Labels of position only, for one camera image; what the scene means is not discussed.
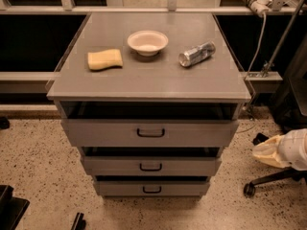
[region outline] drawer handle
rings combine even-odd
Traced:
[[[162,164],[160,163],[160,166],[157,169],[144,169],[142,163],[140,163],[140,170],[142,172],[159,172],[162,170]]]
[[[147,138],[160,138],[165,135],[165,129],[162,128],[157,132],[157,130],[141,130],[138,128],[136,130],[136,133],[139,137],[147,137]]]
[[[157,191],[147,191],[146,187],[143,187],[143,193],[144,194],[160,194],[162,191],[162,187],[159,186],[159,189]]]

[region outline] caster wheel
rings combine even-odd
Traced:
[[[0,129],[7,129],[10,127],[10,122],[7,118],[0,118]]]
[[[256,193],[256,188],[252,183],[248,183],[244,186],[243,193],[245,197],[253,197]]]

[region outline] sponge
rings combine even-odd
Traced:
[[[92,71],[107,69],[109,67],[123,67],[120,50],[111,49],[87,54],[88,67]]]

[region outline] can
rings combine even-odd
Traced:
[[[209,41],[191,50],[179,54],[179,62],[183,67],[188,67],[211,57],[215,53],[215,45]]]

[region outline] floor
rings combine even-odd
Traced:
[[[247,182],[279,171],[251,156],[258,132],[281,133],[265,107],[255,109],[254,121],[242,116],[202,198],[96,195],[77,149],[70,146],[57,114],[51,113],[28,110],[18,116],[14,111],[10,117],[5,112],[11,127],[0,130],[0,184],[13,186],[14,196],[30,200],[17,230],[70,229],[77,212],[84,213],[86,230],[307,229],[304,181],[287,179],[258,186],[253,198],[243,195]]]

